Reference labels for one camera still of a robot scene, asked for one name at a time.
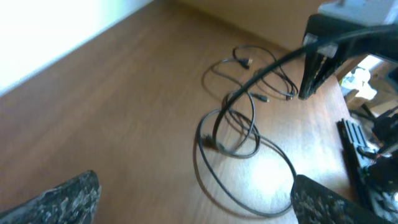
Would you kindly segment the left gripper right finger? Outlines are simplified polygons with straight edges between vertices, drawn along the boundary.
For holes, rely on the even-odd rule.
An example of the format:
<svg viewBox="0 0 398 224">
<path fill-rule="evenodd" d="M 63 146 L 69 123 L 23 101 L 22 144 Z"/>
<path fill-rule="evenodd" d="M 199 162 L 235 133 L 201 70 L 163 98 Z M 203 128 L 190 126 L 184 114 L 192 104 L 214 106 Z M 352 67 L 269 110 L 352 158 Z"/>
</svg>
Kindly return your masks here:
<svg viewBox="0 0 398 224">
<path fill-rule="evenodd" d="M 299 174 L 290 193 L 299 223 L 377 224 L 395 222 L 394 174 L 355 174 L 356 204 Z"/>
</svg>

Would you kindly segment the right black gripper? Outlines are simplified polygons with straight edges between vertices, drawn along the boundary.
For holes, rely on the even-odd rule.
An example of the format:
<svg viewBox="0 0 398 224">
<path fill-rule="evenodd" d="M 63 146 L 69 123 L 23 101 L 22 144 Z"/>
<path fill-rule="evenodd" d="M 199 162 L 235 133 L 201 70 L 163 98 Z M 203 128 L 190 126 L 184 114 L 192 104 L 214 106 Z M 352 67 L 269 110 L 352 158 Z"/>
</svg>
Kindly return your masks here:
<svg viewBox="0 0 398 224">
<path fill-rule="evenodd" d="M 303 45 L 368 28 L 370 27 L 366 25 L 324 14 L 314 14 L 308 18 Z M 353 43 L 349 41 L 330 42 L 317 48 L 314 52 L 307 53 L 298 97 L 301 100 L 310 98 L 347 60 L 362 55 L 364 51 L 360 49 L 358 44 L 358 40 Z"/>
</svg>

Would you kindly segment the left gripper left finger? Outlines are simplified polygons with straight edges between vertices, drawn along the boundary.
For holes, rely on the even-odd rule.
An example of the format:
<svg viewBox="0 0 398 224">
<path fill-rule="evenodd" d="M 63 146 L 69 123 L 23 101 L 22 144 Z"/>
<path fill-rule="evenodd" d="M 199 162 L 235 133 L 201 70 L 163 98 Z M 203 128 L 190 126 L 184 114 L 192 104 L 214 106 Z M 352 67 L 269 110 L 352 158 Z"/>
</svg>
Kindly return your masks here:
<svg viewBox="0 0 398 224">
<path fill-rule="evenodd" d="M 98 176 L 87 170 L 1 212 L 1 223 L 92 223 L 100 197 Z"/>
</svg>

